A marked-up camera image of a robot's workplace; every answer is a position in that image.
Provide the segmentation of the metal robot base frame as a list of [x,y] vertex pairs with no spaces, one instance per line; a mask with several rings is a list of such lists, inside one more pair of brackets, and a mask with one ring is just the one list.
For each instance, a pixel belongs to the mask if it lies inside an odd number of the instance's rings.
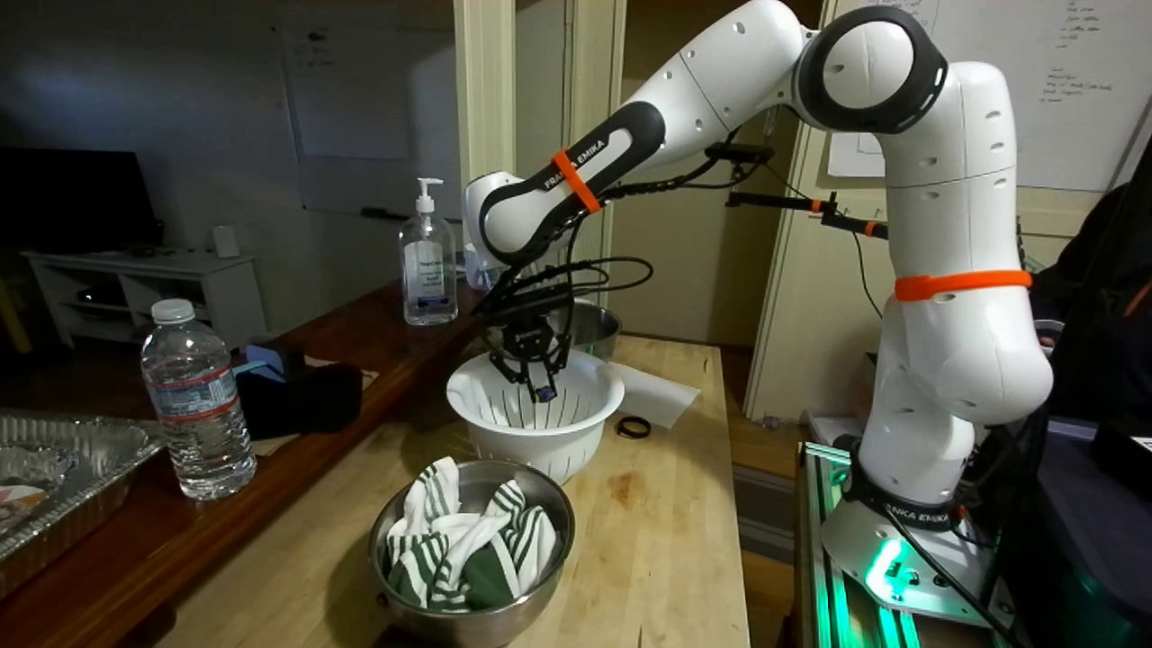
[[804,648],[1020,648],[996,537],[905,526],[851,495],[854,458],[798,445]]

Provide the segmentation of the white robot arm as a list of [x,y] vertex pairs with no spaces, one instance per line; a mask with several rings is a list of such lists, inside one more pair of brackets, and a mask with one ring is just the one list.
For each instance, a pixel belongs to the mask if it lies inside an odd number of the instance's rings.
[[572,288],[546,256],[626,177],[698,154],[767,109],[822,130],[833,172],[886,198],[872,231],[888,244],[893,296],[857,469],[883,495],[936,512],[976,433],[1046,398],[1050,364],[1020,259],[1008,79],[959,60],[908,0],[860,0],[817,30],[780,0],[742,0],[545,168],[474,180],[463,225],[500,267],[484,298],[491,358],[554,398]]

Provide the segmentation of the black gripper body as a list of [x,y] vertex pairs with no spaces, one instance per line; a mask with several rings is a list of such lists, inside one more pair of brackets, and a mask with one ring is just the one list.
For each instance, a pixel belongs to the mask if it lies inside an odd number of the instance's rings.
[[527,387],[551,387],[569,356],[569,339],[546,310],[491,314],[486,345],[492,366]]

